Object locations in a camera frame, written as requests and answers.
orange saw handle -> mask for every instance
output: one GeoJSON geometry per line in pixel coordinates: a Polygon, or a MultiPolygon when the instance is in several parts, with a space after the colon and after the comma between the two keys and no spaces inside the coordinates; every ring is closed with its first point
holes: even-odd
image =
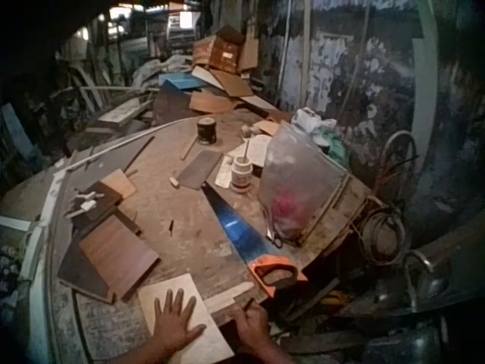
{"type": "Polygon", "coordinates": [[[259,284],[263,286],[268,295],[273,298],[277,288],[288,287],[297,281],[307,281],[306,276],[295,267],[285,256],[259,256],[248,264],[253,275],[258,279],[259,284]],[[264,281],[264,278],[273,271],[288,271],[291,277],[280,279],[271,284],[264,281]]]}

right hand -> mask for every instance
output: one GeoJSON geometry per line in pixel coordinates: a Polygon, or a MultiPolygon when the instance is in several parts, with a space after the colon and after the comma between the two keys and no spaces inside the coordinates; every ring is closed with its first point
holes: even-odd
{"type": "Polygon", "coordinates": [[[269,335],[268,313],[257,303],[252,303],[247,311],[236,306],[231,315],[236,321],[239,338],[248,349],[259,353],[268,345],[273,345],[269,335]]]}

white container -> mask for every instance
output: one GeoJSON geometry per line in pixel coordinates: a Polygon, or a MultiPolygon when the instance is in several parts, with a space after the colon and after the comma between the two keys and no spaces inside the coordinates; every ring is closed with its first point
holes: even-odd
{"type": "Polygon", "coordinates": [[[231,168],[230,188],[237,193],[248,192],[251,187],[252,163],[249,158],[235,157],[231,168]]]}

left hand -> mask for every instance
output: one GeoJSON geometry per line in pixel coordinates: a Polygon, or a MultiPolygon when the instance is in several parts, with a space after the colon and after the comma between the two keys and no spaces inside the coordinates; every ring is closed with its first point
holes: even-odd
{"type": "Polygon", "coordinates": [[[165,358],[174,355],[177,351],[192,343],[202,335],[205,325],[197,325],[192,330],[187,330],[190,317],[196,306],[196,298],[190,297],[189,303],[182,310],[183,290],[180,289],[172,302],[173,293],[167,292],[163,312],[160,300],[155,299],[155,328],[151,339],[152,345],[163,353],[165,358]]]}

black can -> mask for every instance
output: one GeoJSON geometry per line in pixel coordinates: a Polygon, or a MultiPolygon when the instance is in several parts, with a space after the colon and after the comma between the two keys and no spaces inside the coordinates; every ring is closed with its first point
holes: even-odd
{"type": "Polygon", "coordinates": [[[213,118],[202,118],[197,121],[197,134],[199,135],[199,143],[204,145],[214,144],[217,141],[215,120],[213,118]]]}

